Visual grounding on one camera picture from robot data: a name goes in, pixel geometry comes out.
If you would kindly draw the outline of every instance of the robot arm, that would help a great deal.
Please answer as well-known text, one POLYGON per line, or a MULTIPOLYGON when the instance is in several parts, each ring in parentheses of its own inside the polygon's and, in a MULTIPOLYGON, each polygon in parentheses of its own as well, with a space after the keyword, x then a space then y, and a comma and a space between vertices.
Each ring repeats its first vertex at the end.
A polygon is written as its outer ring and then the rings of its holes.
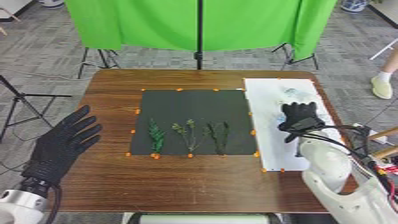
POLYGON ((398 213, 390 207, 388 193, 376 176, 365 172, 328 142, 301 137, 300 154, 310 163, 308 169, 301 172, 303 182, 337 222, 394 224, 398 213), (353 193, 340 195, 349 174, 358 187, 353 193))
MULTIPOLYGON (((95 117, 85 118, 88 106, 65 117, 35 142, 29 163, 21 173, 24 177, 15 190, 5 190, 0 196, 0 224, 37 224, 45 209, 49 188, 54 189, 54 205, 60 201, 60 179, 69 171, 79 154, 99 141, 101 125, 95 117)), ((45 223, 56 213, 56 207, 45 223)))
POLYGON ((340 145, 339 142, 326 138, 326 134, 319 131, 326 126, 316 115, 316 104, 284 104, 282 112, 285 121, 278 125, 278 130, 289 133, 285 142, 300 137, 298 151, 310 164, 301 172, 303 182, 337 222, 340 224, 395 223, 395 203, 388 184, 379 175, 374 176, 367 172, 349 154, 335 147, 340 145), (353 193, 342 195, 339 192, 349 175, 358 187, 353 193))
POLYGON ((0 224, 37 224, 45 198, 21 190, 5 190, 0 199, 0 224))

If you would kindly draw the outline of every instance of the green plant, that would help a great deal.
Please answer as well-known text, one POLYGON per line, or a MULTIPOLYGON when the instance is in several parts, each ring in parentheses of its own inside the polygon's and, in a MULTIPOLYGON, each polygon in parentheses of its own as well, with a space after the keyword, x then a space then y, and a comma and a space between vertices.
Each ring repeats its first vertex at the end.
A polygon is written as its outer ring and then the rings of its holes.
POLYGON ((159 152, 164 142, 164 132, 157 128, 157 124, 150 118, 148 120, 148 136, 152 139, 152 158, 159 158, 159 152))
POLYGON ((180 135, 184 146, 186 146, 188 153, 191 156, 191 152, 198 148, 204 138, 209 134, 207 127, 202 128, 202 137, 200 137, 198 141, 196 141, 196 137, 195 137, 195 121, 191 119, 188 119, 186 124, 182 126, 177 123, 173 123, 172 130, 180 135))
POLYGON ((207 123, 209 136, 214 142, 214 152, 218 155, 225 155, 225 147, 227 147, 227 135, 228 135, 228 125, 227 122, 221 124, 207 123), (216 129, 221 126, 221 136, 216 135, 216 129))

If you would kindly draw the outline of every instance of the sneaker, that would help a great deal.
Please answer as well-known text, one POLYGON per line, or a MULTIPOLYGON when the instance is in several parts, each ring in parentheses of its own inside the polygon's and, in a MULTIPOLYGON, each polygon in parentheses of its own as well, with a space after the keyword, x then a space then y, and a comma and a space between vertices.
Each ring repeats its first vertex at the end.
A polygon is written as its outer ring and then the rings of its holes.
POLYGON ((385 100, 392 98, 392 87, 390 83, 381 81, 376 77, 371 78, 372 94, 385 100))

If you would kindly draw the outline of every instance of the black mat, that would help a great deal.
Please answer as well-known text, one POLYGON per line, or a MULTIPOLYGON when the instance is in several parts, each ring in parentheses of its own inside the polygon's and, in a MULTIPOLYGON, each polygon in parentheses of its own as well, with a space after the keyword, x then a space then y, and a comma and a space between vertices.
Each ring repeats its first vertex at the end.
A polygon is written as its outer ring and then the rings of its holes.
MULTIPOLYGON (((248 116, 248 104, 239 90, 211 91, 145 91, 141 95, 140 115, 131 140, 131 154, 150 154, 148 120, 154 119, 161 131, 164 131, 164 144, 161 154, 186 155, 188 149, 182 138, 172 130, 172 124, 184 125, 186 120, 195 121, 195 136, 200 139, 202 127, 207 122, 228 124, 227 155, 250 155, 255 152, 255 140, 250 135, 252 122, 248 116)), ((196 155, 214 155, 214 143, 211 137, 193 151, 196 155)))

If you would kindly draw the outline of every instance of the person's leg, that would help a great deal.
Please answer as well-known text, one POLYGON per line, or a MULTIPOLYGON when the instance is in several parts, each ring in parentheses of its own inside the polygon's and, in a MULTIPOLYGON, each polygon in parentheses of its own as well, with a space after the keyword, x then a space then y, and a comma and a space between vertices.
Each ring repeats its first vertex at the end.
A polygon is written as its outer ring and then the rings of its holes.
POLYGON ((387 62, 381 66, 381 71, 371 79, 372 84, 372 93, 381 99, 390 99, 392 97, 392 87, 388 83, 390 75, 398 70, 398 46, 394 47, 394 51, 390 53, 387 62))
POLYGON ((394 51, 392 51, 392 54, 388 56, 387 62, 385 62, 383 67, 381 67, 381 71, 385 73, 394 73, 395 70, 398 70, 398 44, 395 44, 394 51))

